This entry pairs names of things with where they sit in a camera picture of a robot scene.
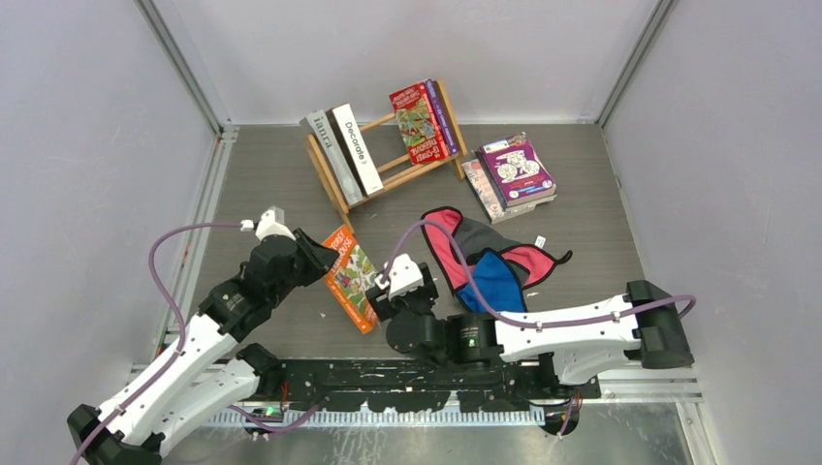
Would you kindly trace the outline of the grey Iantra book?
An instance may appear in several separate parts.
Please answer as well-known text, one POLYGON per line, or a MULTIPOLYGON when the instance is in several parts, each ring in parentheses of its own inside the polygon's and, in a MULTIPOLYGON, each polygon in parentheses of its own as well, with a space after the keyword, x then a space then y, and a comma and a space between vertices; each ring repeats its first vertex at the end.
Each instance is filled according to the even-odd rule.
POLYGON ((352 205, 362 201, 362 189, 342 153, 326 113, 322 110, 312 111, 300 121, 300 124, 318 141, 346 204, 352 205))

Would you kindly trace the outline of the white Decorate Furniture book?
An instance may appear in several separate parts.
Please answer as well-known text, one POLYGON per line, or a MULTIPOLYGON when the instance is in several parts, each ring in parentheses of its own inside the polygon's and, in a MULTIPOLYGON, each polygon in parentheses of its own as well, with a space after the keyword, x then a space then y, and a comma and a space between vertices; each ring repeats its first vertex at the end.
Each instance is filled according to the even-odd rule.
POLYGON ((357 171, 364 195, 369 197, 383 190, 384 184, 364 142, 351 106, 342 104, 331 108, 330 113, 357 171))

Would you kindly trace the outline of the wooden book rack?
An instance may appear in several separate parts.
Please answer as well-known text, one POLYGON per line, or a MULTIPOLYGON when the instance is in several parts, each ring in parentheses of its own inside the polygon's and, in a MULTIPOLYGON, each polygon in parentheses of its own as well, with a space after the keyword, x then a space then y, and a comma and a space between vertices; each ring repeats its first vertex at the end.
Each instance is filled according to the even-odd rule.
POLYGON ((350 214, 351 214, 351 211, 353 209, 358 208, 358 207, 360 207, 361 205, 363 205, 367 202, 371 202, 371 201, 377 199, 378 197, 380 197, 384 194, 387 194, 387 193, 397 189, 398 187, 400 187, 400 186, 402 186, 402 185, 404 185, 404 184, 406 184, 406 183, 408 183, 408 182, 410 182, 414 179, 417 179, 417 178, 421 177, 422 175, 424 175, 424 174, 426 174, 430 171, 433 171, 433 170, 435 170, 439 167, 442 167, 442 166, 451 165, 454 168, 457 179, 463 180, 465 178, 465 173, 464 173, 464 171, 461 167, 461 163, 462 163, 463 157, 467 155, 467 147, 466 147, 466 144, 464 142, 464 138, 463 138, 463 135, 462 135, 462 132, 461 132, 461 128, 458 124, 458 119, 457 119, 457 116, 456 116, 456 113, 455 113, 455 110, 454 110, 454 106, 452 105, 451 98, 449 96, 449 93, 448 93, 448 90, 447 90, 447 87, 446 87, 444 81, 441 80, 441 79, 437 79, 437 78, 434 78, 433 80, 438 85, 440 95, 441 95, 441 97, 444 101, 444 105, 445 105, 445 108, 446 108, 446 114, 447 114, 449 122, 452 125, 454 135, 455 135, 455 139, 457 141, 458 153, 456 155, 450 155, 450 157, 447 158, 446 160, 441 160, 441 161, 428 163, 428 164, 414 165, 410 161, 409 155, 407 153, 407 148, 406 148, 406 146, 405 146, 405 144, 402 140, 403 148, 405 149, 405 152, 402 155, 400 155, 396 158, 393 158, 390 161, 386 161, 384 163, 379 164, 375 160, 375 155, 374 155, 373 151, 369 148, 369 145, 365 141, 364 133, 367 132, 367 131, 370 131, 372 129, 375 129, 380 125, 387 124, 391 121, 393 121, 396 124, 395 112, 394 112, 393 107, 392 107, 392 111, 389 114, 384 115, 384 116, 382 116, 378 119, 375 119, 371 122, 368 122, 368 123, 365 123, 365 124, 362 124, 362 125, 360 125, 357 122, 357 124, 360 127, 360 130, 362 131, 364 142, 365 142, 365 144, 366 144, 366 146, 369 150, 369 153, 370 153, 370 155, 373 159, 373 162, 376 165, 376 168, 379 172, 380 178, 381 178, 381 180, 384 184, 384 189, 383 190, 381 190, 381 191, 377 192, 376 194, 373 194, 369 197, 366 197, 364 195, 364 190, 363 190, 361 181, 359 180, 359 177, 357 175, 357 171, 356 171, 356 169, 354 167, 354 164, 353 164, 353 162, 350 158, 350 155, 348 154, 348 151, 347 151, 347 149, 346 149, 346 147, 343 143, 343 140, 340 137, 339 130, 338 130, 334 120, 332 119, 332 116, 331 116, 331 113, 330 113, 330 108, 327 109, 327 110, 323 110, 326 113, 328 119, 331 122, 333 132, 334 132, 334 134, 337 138, 337 141, 339 142, 339 145, 342 149, 342 153, 345 156, 345 158, 347 159, 349 167, 351 168, 351 171, 354 174, 355 179, 357 180, 359 186, 362 189, 364 199, 362 201, 359 201, 358 203, 355 203, 355 204, 352 204, 352 205, 347 205, 346 204, 346 201, 345 201, 345 199, 343 198, 343 196, 340 192, 340 189, 339 189, 339 187, 337 185, 337 182, 334 178, 331 167, 330 167, 330 165, 329 165, 329 163, 328 163, 328 161, 327 161, 327 159, 326 159, 326 157, 325 157, 325 155, 322 151, 322 148, 319 146, 318 141, 316 140, 315 136, 310 131, 308 131, 307 129, 305 129, 302 126, 303 129, 305 130, 305 136, 303 137, 303 143, 304 143, 304 147, 307 151, 309 160, 311 161, 311 163, 313 165, 313 168, 316 170, 316 172, 318 174, 318 178, 320 180, 320 183, 321 183, 323 189, 325 190, 330 202, 332 203, 332 207, 334 208, 334 210, 340 216, 342 224, 346 225, 352 233, 356 230, 354 225, 352 224, 351 218, 350 218, 350 214))

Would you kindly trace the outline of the red white illustrated book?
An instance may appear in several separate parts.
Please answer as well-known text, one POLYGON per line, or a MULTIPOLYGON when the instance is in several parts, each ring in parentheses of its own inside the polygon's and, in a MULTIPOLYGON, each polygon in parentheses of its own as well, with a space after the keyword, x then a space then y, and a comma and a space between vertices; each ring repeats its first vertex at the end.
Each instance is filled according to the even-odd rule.
POLYGON ((422 81, 392 93, 390 101, 412 164, 428 164, 450 157, 422 81))

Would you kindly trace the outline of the orange 78-Storey Treehouse book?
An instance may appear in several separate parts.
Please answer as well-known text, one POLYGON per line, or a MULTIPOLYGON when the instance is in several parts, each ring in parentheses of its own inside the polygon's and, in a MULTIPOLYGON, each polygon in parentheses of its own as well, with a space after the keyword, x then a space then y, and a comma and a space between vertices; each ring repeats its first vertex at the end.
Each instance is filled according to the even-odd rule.
POLYGON ((374 285, 377 270, 346 225, 341 225, 323 245, 338 253, 325 277, 330 292, 362 334, 377 325, 377 316, 365 292, 374 285))

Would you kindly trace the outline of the purple illustrated book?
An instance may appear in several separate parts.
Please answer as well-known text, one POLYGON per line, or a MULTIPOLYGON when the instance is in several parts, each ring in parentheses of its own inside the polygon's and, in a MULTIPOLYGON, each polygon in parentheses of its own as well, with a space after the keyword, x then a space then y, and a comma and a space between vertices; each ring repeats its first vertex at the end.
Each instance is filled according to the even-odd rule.
POLYGON ((505 208, 536 204, 556 194, 556 183, 526 132, 475 150, 495 194, 505 208))

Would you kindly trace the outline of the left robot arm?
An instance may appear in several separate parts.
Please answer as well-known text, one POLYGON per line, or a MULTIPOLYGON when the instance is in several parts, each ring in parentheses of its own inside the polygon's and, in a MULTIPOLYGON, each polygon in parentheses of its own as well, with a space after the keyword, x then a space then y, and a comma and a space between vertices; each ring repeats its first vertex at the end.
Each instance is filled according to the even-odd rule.
POLYGON ((257 343, 207 380, 197 380, 265 323, 292 290, 321 280, 339 257, 300 229, 275 224, 256 235, 259 242, 237 274, 210 291, 170 347, 100 406, 81 404, 69 414, 77 448, 71 463, 159 464, 215 414, 282 392, 281 361, 257 343))

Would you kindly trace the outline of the purple 52-Storey Treehouse book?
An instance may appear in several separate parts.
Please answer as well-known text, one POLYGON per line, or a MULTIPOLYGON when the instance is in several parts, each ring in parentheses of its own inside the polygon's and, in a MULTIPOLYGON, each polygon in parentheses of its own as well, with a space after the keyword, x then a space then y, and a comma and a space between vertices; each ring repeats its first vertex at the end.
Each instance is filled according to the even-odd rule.
POLYGON ((437 123, 440 128, 440 132, 443 136, 443 139, 446 143, 446 146, 449 150, 451 155, 456 155, 458 153, 458 145, 455 139, 454 131, 452 128, 451 123, 448 120, 446 114, 446 108, 444 105, 444 101, 440 95, 438 85, 435 81, 431 78, 428 78, 424 81, 428 97, 430 99, 432 109, 434 111, 437 123))

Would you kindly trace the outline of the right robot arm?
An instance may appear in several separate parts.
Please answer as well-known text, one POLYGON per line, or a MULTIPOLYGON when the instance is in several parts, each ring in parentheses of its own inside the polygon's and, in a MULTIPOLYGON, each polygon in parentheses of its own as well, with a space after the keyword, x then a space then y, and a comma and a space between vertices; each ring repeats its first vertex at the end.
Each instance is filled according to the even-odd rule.
POLYGON ((546 312, 469 313, 437 318, 434 286, 390 296, 378 286, 365 294, 387 323, 396 352, 443 369, 489 368, 545 356, 539 388, 564 396, 594 376, 640 361, 646 369, 674 369, 694 361, 672 296, 647 280, 631 281, 623 294, 589 305, 546 312))

